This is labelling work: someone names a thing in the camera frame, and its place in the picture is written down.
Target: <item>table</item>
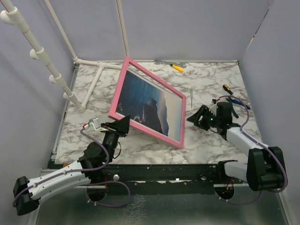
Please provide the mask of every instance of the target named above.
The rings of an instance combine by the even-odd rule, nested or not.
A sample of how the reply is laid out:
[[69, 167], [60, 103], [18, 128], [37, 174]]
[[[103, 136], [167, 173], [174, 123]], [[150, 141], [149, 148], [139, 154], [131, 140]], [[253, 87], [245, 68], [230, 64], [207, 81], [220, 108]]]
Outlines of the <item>table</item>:
[[[245, 99], [250, 105], [237, 62], [187, 63], [184, 73], [174, 70], [169, 65], [155, 65], [154, 62], [140, 62], [140, 64], [187, 96], [186, 118], [194, 114], [201, 105], [211, 105], [213, 98], [227, 94], [222, 88], [223, 84], [231, 87], [235, 96]], [[83, 100], [96, 71], [97, 67], [80, 65], [73, 89], [79, 101]], [[72, 103], [69, 105], [56, 149], [56, 164], [71, 163], [82, 156], [91, 142], [79, 133], [83, 124], [95, 117], [99, 117], [102, 122], [112, 121], [107, 115], [119, 74], [119, 70], [104, 70], [84, 113], [79, 113]], [[191, 89], [193, 89], [192, 106]], [[233, 121], [242, 124], [247, 117], [246, 111], [241, 106], [235, 106], [235, 110], [240, 118], [234, 118]], [[245, 128], [260, 140], [252, 111]], [[104, 135], [94, 137], [102, 140]], [[228, 159], [247, 161], [246, 155], [233, 144], [218, 134], [203, 131], [189, 122], [185, 124], [183, 149], [167, 146], [134, 129], [130, 129], [128, 136], [120, 138], [119, 141], [122, 153], [112, 162], [114, 164], [209, 164]]]

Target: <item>yellow screwdriver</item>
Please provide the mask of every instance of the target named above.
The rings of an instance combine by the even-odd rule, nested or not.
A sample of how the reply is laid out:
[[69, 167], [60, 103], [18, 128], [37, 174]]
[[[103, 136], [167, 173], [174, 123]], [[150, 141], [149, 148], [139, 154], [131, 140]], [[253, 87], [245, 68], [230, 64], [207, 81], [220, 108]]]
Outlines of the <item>yellow screwdriver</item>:
[[176, 66], [172, 63], [166, 62], [166, 61], [162, 61], [162, 60], [154, 60], [155, 62], [158, 62], [160, 64], [167, 64], [170, 65], [171, 67], [173, 67], [174, 69], [178, 70], [179, 72], [183, 73], [183, 68]]

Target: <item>bolt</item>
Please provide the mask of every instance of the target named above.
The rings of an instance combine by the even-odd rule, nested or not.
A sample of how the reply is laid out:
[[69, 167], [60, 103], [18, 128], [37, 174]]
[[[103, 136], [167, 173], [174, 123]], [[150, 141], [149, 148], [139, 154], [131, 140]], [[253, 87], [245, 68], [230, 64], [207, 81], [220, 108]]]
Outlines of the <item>bolt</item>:
[[115, 175], [112, 177], [112, 179], [113, 179], [114, 181], [118, 181], [118, 180], [120, 179], [120, 176], [117, 175], [117, 174], [115, 174]]

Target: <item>framed picture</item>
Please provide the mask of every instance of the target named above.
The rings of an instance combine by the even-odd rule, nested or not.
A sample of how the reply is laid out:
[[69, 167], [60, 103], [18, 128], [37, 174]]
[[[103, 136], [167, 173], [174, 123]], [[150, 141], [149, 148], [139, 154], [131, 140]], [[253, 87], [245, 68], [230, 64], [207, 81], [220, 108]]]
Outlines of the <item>framed picture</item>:
[[[130, 65], [142, 74], [130, 70]], [[125, 58], [109, 110], [110, 118], [120, 120], [130, 115], [131, 127], [183, 148], [185, 109], [184, 94], [131, 58]]]

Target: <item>marble surface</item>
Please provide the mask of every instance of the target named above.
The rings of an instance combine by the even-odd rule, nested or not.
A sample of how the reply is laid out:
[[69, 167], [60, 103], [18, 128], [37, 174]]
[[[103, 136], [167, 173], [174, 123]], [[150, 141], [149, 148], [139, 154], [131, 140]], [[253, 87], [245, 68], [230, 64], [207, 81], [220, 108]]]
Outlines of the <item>marble surface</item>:
[[[213, 98], [226, 95], [223, 84], [229, 85], [235, 96], [244, 99], [250, 105], [237, 63], [188, 63], [184, 73], [177, 72], [169, 65], [155, 65], [153, 62], [140, 64], [187, 96], [186, 118], [194, 114], [201, 105], [211, 105]], [[74, 91], [80, 101], [89, 89], [96, 70], [93, 66], [79, 67]], [[71, 163], [82, 156], [91, 142], [79, 132], [83, 124], [95, 117], [99, 117], [102, 122], [112, 121], [107, 115], [119, 74], [120, 71], [115, 69], [103, 71], [84, 113], [79, 113], [75, 106], [70, 104], [58, 146], [56, 164]], [[240, 118], [233, 118], [233, 121], [242, 124], [247, 117], [246, 111], [241, 106], [235, 106], [235, 111]], [[252, 111], [245, 130], [260, 140]], [[103, 134], [92, 135], [99, 140], [103, 140], [104, 137]], [[119, 142], [122, 145], [122, 153], [113, 160], [114, 164], [206, 164], [227, 159], [247, 161], [246, 155], [233, 144], [223, 140], [218, 134], [203, 131], [189, 122], [185, 123], [183, 149], [167, 146], [134, 129], [130, 129], [128, 136], [120, 138]]]

